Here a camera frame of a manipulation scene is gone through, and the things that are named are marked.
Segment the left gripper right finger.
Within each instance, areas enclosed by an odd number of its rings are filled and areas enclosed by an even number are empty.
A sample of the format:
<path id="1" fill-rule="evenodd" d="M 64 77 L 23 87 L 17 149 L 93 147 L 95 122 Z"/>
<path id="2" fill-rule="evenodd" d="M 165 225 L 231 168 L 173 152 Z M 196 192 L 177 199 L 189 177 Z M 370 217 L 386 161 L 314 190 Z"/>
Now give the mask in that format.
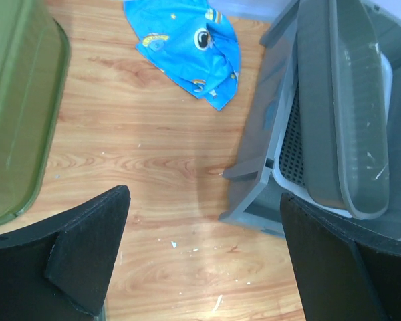
<path id="1" fill-rule="evenodd" d="M 289 193 L 280 212 L 306 320 L 401 320 L 401 241 Z"/>

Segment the dark grey plastic tub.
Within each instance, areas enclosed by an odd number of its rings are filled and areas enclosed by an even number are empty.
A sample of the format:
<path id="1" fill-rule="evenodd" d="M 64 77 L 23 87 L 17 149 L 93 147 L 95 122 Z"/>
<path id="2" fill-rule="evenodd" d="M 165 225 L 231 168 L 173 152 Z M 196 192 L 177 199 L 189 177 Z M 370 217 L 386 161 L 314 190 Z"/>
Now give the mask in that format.
<path id="1" fill-rule="evenodd" d="M 326 207 L 375 219 L 390 197 L 382 57 L 360 1 L 302 1 L 299 108 L 305 187 Z"/>

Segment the olive green slotted basket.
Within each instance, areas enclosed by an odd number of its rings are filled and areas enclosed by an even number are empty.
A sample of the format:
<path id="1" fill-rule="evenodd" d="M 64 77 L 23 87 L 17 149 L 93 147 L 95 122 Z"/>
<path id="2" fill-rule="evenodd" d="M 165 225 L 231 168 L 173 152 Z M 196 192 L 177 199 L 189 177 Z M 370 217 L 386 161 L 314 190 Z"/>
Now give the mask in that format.
<path id="1" fill-rule="evenodd" d="M 39 194 L 69 62 L 44 1 L 0 1 L 0 225 Z"/>

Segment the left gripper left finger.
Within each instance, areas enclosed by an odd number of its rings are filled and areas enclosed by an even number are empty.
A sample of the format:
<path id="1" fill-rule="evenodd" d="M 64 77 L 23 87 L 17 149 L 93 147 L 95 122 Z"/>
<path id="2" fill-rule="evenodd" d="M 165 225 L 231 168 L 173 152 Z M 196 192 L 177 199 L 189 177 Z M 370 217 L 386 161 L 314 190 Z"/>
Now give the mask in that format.
<path id="1" fill-rule="evenodd" d="M 0 235 L 0 320 L 104 320 L 130 207 L 125 185 Z"/>

